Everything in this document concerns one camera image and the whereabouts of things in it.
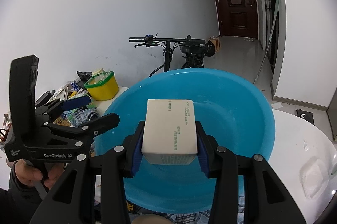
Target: human hand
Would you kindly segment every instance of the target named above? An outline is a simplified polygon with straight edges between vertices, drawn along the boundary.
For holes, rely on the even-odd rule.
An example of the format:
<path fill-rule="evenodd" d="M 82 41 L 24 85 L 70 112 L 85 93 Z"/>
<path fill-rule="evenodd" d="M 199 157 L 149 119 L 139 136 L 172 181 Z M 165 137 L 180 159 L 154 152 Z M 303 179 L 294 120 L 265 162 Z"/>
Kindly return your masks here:
<path fill-rule="evenodd" d="M 42 173 L 39 169 L 27 165 L 23 159 L 20 159 L 14 166 L 17 179 L 28 187 L 33 187 L 35 181 L 42 180 Z M 44 185 L 51 189 L 58 178 L 63 173 L 63 163 L 56 163 L 48 172 L 48 179 L 44 181 Z"/>

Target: person's arm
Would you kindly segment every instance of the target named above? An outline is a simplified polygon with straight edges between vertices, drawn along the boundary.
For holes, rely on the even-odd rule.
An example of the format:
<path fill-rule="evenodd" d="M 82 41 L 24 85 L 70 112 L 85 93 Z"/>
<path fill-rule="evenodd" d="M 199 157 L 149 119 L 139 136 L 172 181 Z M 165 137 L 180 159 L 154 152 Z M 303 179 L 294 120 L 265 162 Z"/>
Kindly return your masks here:
<path fill-rule="evenodd" d="M 62 173 L 63 164 L 54 165 L 48 173 L 49 179 L 44 182 L 46 187 L 51 188 Z M 8 223 L 28 224 L 41 203 L 41 198 L 33 187 L 34 181 L 41 179 L 42 174 L 38 169 L 19 160 L 12 167 L 9 190 L 0 190 L 0 203 L 4 203 L 4 208 L 7 209 L 5 211 L 1 208 L 0 219 L 7 219 Z"/>

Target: black sleeve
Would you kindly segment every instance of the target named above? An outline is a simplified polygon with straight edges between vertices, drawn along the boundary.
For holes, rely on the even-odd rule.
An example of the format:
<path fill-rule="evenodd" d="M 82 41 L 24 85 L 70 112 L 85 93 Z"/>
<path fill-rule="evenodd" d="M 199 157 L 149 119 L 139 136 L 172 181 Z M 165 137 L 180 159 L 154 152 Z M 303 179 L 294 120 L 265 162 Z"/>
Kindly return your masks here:
<path fill-rule="evenodd" d="M 26 187 L 17 179 L 13 165 L 9 190 L 0 189 L 1 224 L 29 224 L 40 203 L 37 190 Z"/>

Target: green rim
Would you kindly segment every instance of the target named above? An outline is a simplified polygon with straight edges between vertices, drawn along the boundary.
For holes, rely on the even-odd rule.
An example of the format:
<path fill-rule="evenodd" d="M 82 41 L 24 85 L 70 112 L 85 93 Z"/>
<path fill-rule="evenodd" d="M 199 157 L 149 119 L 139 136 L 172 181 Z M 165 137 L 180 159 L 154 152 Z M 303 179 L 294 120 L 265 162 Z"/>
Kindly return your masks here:
<path fill-rule="evenodd" d="M 100 86 L 102 86 L 102 85 L 105 85 L 113 76 L 114 76 L 115 74 L 114 74 L 114 72 L 113 71 L 111 71 L 110 72 L 110 75 L 104 80 L 104 81 L 102 81 L 102 82 L 100 82 L 100 83 L 97 83 L 97 84 L 93 84 L 93 85 L 91 85 L 91 84 L 89 84 L 88 83 L 88 81 L 84 84 L 84 87 L 86 88 L 86 89 L 88 89 L 88 88 L 94 88 L 94 87 L 100 87 Z"/>

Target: blue plastic basin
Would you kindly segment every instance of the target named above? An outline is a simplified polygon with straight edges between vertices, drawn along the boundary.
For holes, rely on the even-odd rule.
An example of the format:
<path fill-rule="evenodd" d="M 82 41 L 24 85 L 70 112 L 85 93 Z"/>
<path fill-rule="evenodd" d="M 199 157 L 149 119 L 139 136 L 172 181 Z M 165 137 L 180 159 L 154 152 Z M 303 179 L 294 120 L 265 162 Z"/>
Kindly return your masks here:
<path fill-rule="evenodd" d="M 120 116 L 118 127 L 96 137 L 98 155 L 122 144 L 145 120 L 148 99 L 189 99 L 195 120 L 219 145 L 251 157 L 269 159 L 275 122 L 264 95 L 245 79 L 206 68 L 179 69 L 142 80 L 126 90 L 107 109 Z M 151 165 L 145 158 L 133 179 L 124 179 L 126 198 L 163 213 L 195 213 L 211 208 L 215 179 L 201 172 L 198 159 L 190 165 Z M 240 180 L 240 191 L 243 183 Z"/>

